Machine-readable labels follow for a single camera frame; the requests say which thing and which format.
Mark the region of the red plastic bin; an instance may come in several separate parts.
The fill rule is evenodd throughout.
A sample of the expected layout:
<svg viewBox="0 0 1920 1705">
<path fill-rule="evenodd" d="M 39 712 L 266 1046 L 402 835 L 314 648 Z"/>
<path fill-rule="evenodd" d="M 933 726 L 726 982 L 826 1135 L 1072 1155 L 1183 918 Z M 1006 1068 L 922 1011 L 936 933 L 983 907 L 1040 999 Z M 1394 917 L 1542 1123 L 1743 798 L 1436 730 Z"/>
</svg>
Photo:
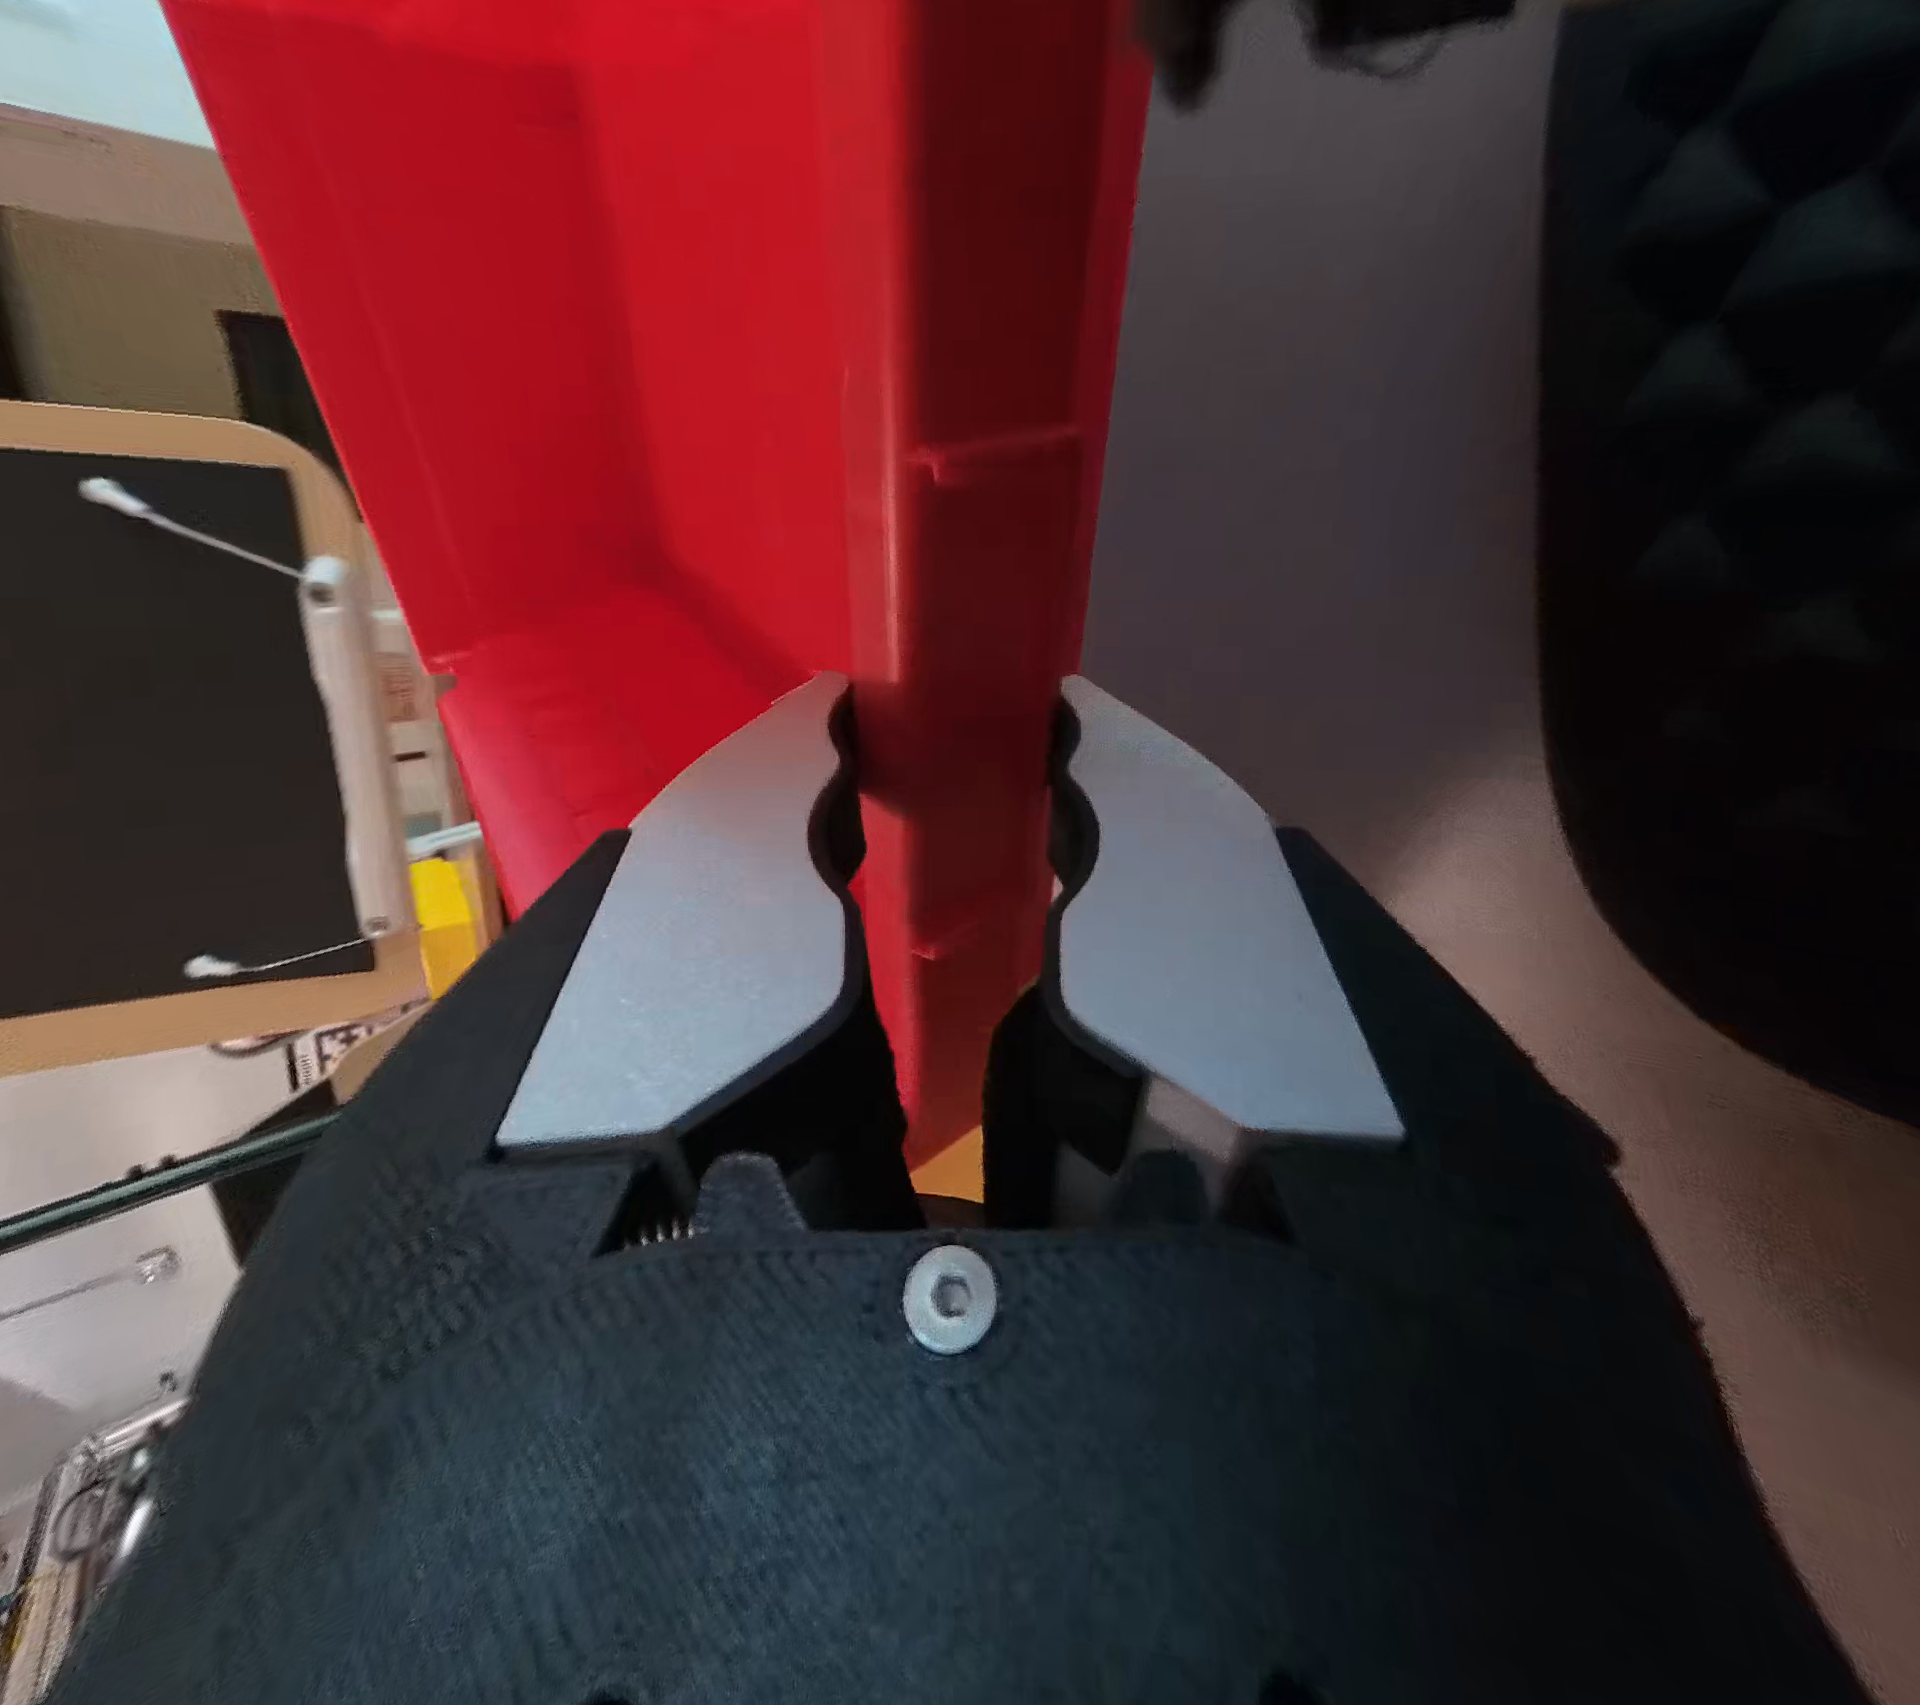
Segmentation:
<svg viewBox="0 0 1920 1705">
<path fill-rule="evenodd" d="M 1042 961 L 1129 0 L 157 0 L 504 899 L 817 673 L 911 1164 Z"/>
</svg>

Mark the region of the yellow box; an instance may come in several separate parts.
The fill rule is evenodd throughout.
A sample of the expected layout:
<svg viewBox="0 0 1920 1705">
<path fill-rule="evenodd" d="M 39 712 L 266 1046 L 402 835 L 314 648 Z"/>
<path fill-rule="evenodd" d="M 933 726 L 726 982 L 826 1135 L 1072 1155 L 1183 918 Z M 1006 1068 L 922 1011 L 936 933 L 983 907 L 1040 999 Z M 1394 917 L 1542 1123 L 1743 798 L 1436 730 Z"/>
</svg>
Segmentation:
<svg viewBox="0 0 1920 1705">
<path fill-rule="evenodd" d="M 485 901 L 471 863 L 433 854 L 407 867 L 425 994 L 446 997 L 489 942 Z"/>
</svg>

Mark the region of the black acoustic foam panel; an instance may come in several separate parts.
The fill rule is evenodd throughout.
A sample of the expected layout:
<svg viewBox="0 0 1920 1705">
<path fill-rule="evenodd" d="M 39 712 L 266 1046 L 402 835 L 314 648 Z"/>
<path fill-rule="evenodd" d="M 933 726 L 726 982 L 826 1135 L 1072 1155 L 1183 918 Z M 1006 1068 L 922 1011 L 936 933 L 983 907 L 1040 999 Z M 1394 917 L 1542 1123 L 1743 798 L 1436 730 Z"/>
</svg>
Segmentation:
<svg viewBox="0 0 1920 1705">
<path fill-rule="evenodd" d="M 1568 14 L 1539 323 L 1581 883 L 1690 1013 L 1915 1124 L 1918 0 Z"/>
</svg>

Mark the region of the metal frame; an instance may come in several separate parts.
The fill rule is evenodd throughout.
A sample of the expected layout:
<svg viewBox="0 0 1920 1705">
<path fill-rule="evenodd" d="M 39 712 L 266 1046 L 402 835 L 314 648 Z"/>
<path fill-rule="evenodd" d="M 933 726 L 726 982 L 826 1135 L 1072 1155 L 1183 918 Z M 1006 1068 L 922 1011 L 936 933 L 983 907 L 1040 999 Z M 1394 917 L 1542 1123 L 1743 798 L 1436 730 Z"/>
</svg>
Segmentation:
<svg viewBox="0 0 1920 1705">
<path fill-rule="evenodd" d="M 37 1702 L 145 1533 L 160 1457 L 190 1404 L 178 1370 L 64 1453 L 3 1544 L 2 1700 Z"/>
</svg>

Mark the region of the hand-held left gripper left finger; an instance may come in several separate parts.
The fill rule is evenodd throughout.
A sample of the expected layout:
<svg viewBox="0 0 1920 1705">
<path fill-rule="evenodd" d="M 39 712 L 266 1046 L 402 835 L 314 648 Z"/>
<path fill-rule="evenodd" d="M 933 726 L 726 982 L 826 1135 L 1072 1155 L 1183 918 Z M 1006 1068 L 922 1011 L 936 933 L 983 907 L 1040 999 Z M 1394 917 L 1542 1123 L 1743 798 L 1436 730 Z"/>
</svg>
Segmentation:
<svg viewBox="0 0 1920 1705">
<path fill-rule="evenodd" d="M 644 807 L 493 1133 L 508 1159 L 693 1133 L 834 1033 L 865 974 L 824 829 L 852 684 L 821 673 Z"/>
</svg>

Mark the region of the cardboard box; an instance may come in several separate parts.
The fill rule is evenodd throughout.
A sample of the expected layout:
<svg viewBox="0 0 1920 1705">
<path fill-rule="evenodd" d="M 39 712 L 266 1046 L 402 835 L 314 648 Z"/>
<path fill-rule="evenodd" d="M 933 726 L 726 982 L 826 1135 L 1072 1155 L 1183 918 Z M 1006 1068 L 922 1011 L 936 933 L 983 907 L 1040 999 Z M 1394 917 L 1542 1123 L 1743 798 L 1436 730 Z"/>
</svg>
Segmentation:
<svg viewBox="0 0 1920 1705">
<path fill-rule="evenodd" d="M 340 469 L 219 154 L 2 107 L 3 395 L 237 418 Z"/>
</svg>

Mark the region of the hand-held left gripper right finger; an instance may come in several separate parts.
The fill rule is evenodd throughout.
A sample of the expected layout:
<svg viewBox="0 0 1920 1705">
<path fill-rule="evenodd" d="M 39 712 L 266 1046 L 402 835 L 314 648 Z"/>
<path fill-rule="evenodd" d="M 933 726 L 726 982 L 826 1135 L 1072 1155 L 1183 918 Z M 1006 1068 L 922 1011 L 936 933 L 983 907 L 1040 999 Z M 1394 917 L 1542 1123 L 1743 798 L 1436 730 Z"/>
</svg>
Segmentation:
<svg viewBox="0 0 1920 1705">
<path fill-rule="evenodd" d="M 1079 1043 L 1137 1071 L 1145 1135 L 1398 1143 L 1403 1123 L 1274 823 L 1194 746 L 1082 677 L 1062 780 L 1089 860 L 1051 981 Z"/>
</svg>

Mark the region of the thin black rod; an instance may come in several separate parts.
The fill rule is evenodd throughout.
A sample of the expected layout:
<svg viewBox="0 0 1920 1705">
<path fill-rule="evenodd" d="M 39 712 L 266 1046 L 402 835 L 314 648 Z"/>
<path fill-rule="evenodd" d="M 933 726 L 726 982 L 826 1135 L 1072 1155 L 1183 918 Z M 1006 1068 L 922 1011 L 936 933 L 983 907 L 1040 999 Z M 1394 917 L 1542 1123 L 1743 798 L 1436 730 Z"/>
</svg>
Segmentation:
<svg viewBox="0 0 1920 1705">
<path fill-rule="evenodd" d="M 2 1254 L 22 1253 L 52 1239 L 142 1210 L 166 1199 L 288 1164 L 304 1157 L 342 1116 L 325 1112 L 245 1135 L 188 1159 L 167 1159 L 82 1192 L 14 1213 L 2 1220 Z"/>
</svg>

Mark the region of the black panel with wooden frame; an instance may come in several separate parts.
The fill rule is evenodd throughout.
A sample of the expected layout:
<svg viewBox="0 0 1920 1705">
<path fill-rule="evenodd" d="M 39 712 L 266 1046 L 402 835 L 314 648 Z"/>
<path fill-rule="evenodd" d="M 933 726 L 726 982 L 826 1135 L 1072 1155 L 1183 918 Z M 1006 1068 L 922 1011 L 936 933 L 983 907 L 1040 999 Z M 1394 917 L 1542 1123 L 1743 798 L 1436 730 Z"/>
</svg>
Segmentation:
<svg viewBox="0 0 1920 1705">
<path fill-rule="evenodd" d="M 424 994 L 358 941 L 291 580 L 80 497 L 302 564 L 361 519 L 259 425 L 3 401 L 3 1074 L 349 1023 Z"/>
</svg>

